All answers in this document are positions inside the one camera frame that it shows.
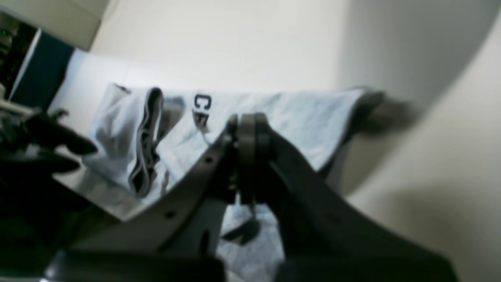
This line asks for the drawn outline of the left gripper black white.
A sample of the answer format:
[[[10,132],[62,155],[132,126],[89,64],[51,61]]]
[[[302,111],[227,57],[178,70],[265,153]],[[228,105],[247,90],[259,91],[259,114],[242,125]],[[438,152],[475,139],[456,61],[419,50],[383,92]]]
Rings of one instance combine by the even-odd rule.
[[[74,159],[56,152],[64,146],[75,155],[98,152],[96,145],[59,122],[67,110],[36,110],[19,115],[1,111],[1,171],[64,173],[80,168]]]

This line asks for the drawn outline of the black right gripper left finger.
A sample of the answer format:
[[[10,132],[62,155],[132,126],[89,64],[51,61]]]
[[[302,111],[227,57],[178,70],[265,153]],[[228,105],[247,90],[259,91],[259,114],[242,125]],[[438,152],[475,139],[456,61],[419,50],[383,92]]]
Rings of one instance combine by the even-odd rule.
[[[154,205],[58,252],[49,282],[225,282],[215,257],[227,206],[254,206],[256,115],[230,117],[193,168]]]

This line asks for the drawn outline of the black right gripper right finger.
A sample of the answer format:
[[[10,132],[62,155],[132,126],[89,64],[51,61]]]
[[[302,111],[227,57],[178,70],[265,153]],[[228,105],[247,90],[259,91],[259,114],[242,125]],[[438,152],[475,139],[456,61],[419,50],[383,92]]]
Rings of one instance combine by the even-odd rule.
[[[445,257],[374,223],[256,114],[256,199],[279,223],[276,282],[456,282]]]

